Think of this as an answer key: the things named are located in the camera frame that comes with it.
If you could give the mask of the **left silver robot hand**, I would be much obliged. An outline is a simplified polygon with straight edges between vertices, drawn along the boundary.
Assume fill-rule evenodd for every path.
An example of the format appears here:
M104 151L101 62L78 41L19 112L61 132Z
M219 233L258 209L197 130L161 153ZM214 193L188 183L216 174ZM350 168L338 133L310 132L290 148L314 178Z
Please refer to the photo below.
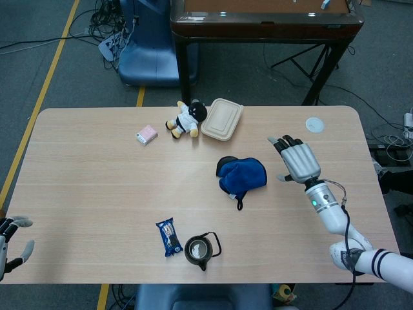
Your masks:
M20 227L30 227L33 225L33 221L27 216L14 216L9 218L1 218L1 280L3 280L4 275L11 273L15 268L23 265L28 261L33 253L35 242L29 240L22 254L8 261L8 243L13 237L15 232Z

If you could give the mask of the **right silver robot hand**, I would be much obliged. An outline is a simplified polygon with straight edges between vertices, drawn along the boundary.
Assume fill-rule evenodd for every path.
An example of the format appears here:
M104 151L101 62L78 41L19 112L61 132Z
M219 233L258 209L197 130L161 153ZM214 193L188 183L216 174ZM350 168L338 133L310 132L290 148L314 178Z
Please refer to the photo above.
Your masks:
M267 140L280 154L289 174L277 176L282 182L295 181L300 184L317 182L321 167L312 149L300 139L284 135L282 138L268 137Z

